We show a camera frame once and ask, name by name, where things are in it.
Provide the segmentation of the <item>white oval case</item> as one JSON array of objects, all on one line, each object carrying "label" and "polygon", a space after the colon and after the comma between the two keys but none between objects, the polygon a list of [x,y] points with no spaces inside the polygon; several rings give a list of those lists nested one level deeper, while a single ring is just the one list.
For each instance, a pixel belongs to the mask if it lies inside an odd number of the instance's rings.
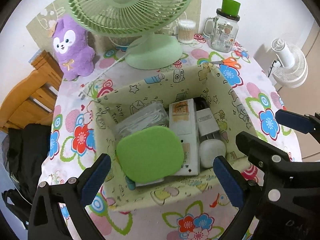
[{"label": "white oval case", "polygon": [[211,168],[218,156],[226,156],[226,146],[218,139],[208,139],[200,143],[200,164],[203,168]]}]

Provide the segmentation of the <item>white 45W charger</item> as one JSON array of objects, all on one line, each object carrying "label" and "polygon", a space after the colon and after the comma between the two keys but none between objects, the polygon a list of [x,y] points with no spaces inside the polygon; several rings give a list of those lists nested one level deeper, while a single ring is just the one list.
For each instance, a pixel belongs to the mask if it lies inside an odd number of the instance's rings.
[{"label": "white 45W charger", "polygon": [[215,139],[215,136],[219,131],[219,126],[210,108],[197,111],[196,121],[201,141],[206,139]]}]

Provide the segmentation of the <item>white remote control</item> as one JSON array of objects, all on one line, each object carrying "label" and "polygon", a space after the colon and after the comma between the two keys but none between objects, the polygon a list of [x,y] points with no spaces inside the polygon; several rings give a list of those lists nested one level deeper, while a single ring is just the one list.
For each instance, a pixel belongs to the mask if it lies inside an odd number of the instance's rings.
[{"label": "white remote control", "polygon": [[198,176],[200,174],[199,130],[193,99],[169,105],[169,128],[178,136],[184,159],[175,176]]}]

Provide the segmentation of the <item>green oval case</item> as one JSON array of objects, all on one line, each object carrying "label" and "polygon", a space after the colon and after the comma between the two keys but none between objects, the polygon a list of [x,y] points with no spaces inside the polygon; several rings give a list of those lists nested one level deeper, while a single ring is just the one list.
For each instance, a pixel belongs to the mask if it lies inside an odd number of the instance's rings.
[{"label": "green oval case", "polygon": [[116,156],[125,175],[136,183],[149,183],[171,176],[183,163],[178,136],[164,126],[153,126],[121,139]]}]

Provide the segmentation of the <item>clear plastic bag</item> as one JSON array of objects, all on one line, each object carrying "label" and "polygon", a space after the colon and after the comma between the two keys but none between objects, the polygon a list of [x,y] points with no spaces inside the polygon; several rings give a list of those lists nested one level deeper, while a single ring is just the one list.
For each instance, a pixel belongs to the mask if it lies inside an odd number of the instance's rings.
[{"label": "clear plastic bag", "polygon": [[116,124],[113,132],[121,139],[153,126],[169,126],[169,116],[160,102],[153,102]]}]

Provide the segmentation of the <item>black key fob with key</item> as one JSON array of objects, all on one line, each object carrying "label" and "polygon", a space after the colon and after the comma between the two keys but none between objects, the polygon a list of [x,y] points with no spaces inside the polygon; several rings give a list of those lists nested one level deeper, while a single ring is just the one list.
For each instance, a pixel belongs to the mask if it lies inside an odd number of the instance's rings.
[{"label": "black key fob with key", "polygon": [[206,100],[204,98],[202,98],[202,97],[196,97],[196,98],[193,98],[193,100],[194,100],[194,103],[195,103],[196,111],[207,109],[209,107],[208,103],[206,102]]}]

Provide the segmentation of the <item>white floor fan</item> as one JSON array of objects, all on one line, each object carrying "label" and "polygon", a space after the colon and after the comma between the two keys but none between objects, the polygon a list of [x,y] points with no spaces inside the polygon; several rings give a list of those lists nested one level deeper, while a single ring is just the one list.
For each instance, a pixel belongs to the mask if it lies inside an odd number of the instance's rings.
[{"label": "white floor fan", "polygon": [[270,74],[277,84],[288,88],[301,86],[308,77],[308,63],[302,50],[295,44],[276,38],[271,42],[277,60]]}]

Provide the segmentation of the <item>black clothing on chair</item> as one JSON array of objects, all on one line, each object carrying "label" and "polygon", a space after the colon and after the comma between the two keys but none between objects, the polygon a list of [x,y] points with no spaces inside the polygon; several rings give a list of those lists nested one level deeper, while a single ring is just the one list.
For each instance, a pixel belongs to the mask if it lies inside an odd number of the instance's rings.
[{"label": "black clothing on chair", "polygon": [[31,206],[50,146],[50,127],[28,124],[23,129],[9,128],[2,143],[6,160],[4,166],[14,177],[18,187],[1,193],[6,207],[28,227]]}]

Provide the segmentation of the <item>floral tablecloth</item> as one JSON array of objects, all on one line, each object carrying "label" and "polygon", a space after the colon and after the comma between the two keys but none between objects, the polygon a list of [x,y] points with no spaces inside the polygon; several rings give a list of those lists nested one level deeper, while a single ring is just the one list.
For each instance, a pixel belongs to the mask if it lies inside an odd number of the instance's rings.
[{"label": "floral tablecloth", "polygon": [[[241,69],[226,65],[222,73],[235,90],[250,116],[257,136],[285,151],[291,161],[302,154],[295,132],[277,124],[274,115],[284,103],[260,65],[247,50],[236,43],[230,53],[218,53],[196,34],[183,46],[181,58],[168,67],[149,72],[128,66],[126,48],[108,43],[97,52],[95,71],[88,77],[63,81],[54,109],[50,150],[42,164],[41,181],[62,184],[78,177],[99,157],[94,139],[93,105],[100,96],[139,81],[159,83],[165,73],[234,57]],[[184,200],[132,211],[115,211],[103,186],[93,203],[86,207],[89,216],[106,239],[218,239],[236,209],[231,206],[217,182],[198,195]]]}]

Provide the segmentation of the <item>wooden chair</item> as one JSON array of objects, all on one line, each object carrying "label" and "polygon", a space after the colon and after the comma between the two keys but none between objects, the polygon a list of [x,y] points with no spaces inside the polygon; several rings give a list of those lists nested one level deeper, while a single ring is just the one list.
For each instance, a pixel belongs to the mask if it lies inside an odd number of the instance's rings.
[{"label": "wooden chair", "polygon": [[34,70],[19,82],[1,105],[1,131],[23,129],[28,124],[50,126],[63,73],[52,55],[43,50],[31,61]]}]

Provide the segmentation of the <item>glass jar with green lid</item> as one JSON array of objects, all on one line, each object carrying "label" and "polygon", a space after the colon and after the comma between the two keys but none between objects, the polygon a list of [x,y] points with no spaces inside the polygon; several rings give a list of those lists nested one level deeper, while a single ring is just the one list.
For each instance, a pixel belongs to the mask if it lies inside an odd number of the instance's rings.
[{"label": "glass jar with green lid", "polygon": [[239,31],[240,3],[234,0],[222,0],[221,8],[216,10],[216,16],[207,18],[203,34],[209,38],[213,50],[228,53],[232,50]]}]

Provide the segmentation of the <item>cotton swab container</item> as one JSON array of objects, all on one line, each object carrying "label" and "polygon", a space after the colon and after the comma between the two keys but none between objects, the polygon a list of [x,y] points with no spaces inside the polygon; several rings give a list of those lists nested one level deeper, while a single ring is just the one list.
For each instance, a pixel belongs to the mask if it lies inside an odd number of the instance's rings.
[{"label": "cotton swab container", "polygon": [[192,20],[179,20],[177,24],[177,39],[182,44],[193,42],[196,22]]}]

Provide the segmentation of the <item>purple plush toy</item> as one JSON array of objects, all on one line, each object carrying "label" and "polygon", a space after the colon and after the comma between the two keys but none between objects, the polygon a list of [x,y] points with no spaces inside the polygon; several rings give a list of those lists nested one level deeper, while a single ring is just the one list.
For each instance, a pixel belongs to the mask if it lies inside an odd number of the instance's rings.
[{"label": "purple plush toy", "polygon": [[89,76],[94,70],[95,51],[88,45],[87,30],[68,14],[60,18],[52,34],[57,62],[66,80]]}]

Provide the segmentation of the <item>green desk fan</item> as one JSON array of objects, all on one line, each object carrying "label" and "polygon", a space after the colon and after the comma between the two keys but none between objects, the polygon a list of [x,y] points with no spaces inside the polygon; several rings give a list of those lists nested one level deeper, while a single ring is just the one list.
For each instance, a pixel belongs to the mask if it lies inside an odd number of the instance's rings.
[{"label": "green desk fan", "polygon": [[191,0],[66,1],[71,16],[88,31],[109,38],[135,38],[124,56],[133,68],[165,68],[183,54],[176,37],[158,31],[181,16]]}]

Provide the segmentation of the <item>orange handled scissors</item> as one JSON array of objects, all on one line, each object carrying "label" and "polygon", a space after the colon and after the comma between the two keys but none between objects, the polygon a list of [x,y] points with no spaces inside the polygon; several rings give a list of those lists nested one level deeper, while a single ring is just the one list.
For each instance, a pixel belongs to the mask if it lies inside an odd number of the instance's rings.
[{"label": "orange handled scissors", "polygon": [[237,62],[237,59],[234,57],[228,57],[226,59],[223,60],[219,60],[219,61],[211,61],[211,64],[223,64],[229,67],[232,67],[234,69],[241,69],[241,65]]}]

